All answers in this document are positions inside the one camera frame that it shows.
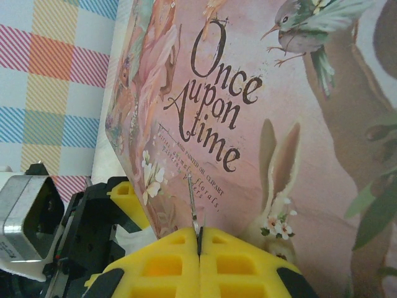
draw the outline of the bird beak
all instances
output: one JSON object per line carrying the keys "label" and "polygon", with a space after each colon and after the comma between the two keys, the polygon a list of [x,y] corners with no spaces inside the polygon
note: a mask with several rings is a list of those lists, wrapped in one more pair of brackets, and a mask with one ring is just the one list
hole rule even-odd
{"label": "bird beak", "polygon": [[271,28],[269,31],[267,31],[267,32],[265,33],[265,35],[262,36],[261,40],[262,40],[263,38],[265,38],[267,35],[269,35],[270,33],[274,32],[274,31],[276,31],[276,30],[280,30],[280,25],[275,24],[275,25],[273,26],[273,28]]}

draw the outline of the yellow foam holder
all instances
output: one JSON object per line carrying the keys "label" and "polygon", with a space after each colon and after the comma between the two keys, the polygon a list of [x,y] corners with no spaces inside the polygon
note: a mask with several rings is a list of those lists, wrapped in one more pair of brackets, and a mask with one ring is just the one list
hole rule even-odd
{"label": "yellow foam holder", "polygon": [[287,261],[216,228],[204,228],[200,257],[193,228],[183,228],[115,261],[104,273],[116,268],[124,274],[113,298],[291,298],[277,270],[301,276]]}
{"label": "yellow foam holder", "polygon": [[149,220],[130,182],[121,182],[113,187],[112,191],[108,192],[107,195],[141,230],[150,226]]}

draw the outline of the rabbit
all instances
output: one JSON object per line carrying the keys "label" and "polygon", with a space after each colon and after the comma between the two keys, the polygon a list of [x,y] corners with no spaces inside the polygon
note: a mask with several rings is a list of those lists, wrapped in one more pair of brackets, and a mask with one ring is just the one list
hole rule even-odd
{"label": "rabbit", "polygon": [[[300,164],[300,130],[301,124],[298,119],[283,142],[277,144],[272,122],[269,119],[264,121],[259,148],[259,171],[262,183],[261,214],[239,235],[240,239],[290,263],[296,263],[296,255],[290,238],[293,233],[287,222],[289,216],[296,215],[296,212],[293,210],[288,212],[290,203],[288,195],[292,190]],[[289,235],[285,235],[284,238],[280,237],[282,232],[280,222],[274,222],[274,226],[270,226],[268,230],[268,235],[263,236],[261,231],[265,224],[267,222],[271,224],[273,220],[280,217],[280,214],[284,215],[283,227],[288,227],[287,231],[282,230],[283,234]]]}

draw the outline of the rabbit ear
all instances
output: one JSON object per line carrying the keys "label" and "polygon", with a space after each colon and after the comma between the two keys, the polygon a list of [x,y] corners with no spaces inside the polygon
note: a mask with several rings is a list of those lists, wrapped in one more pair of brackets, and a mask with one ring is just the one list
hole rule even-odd
{"label": "rabbit ear", "polygon": [[259,172],[261,174],[262,183],[261,212],[264,211],[269,198],[269,165],[275,150],[276,143],[277,141],[275,139],[272,122],[269,119],[266,119],[263,123],[261,139],[259,143]]}
{"label": "rabbit ear", "polygon": [[287,197],[292,190],[299,169],[300,130],[298,119],[282,143],[276,146],[269,165],[269,198],[267,211],[270,211],[276,196]]}

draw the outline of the book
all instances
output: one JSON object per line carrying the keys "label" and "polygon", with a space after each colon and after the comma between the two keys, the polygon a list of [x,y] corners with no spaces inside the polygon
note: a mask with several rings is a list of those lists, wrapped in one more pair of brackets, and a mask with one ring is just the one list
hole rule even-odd
{"label": "book", "polygon": [[397,263],[396,13],[135,1],[106,132],[156,236],[192,226],[191,175],[200,225],[297,264],[321,297],[396,295],[379,278]]}

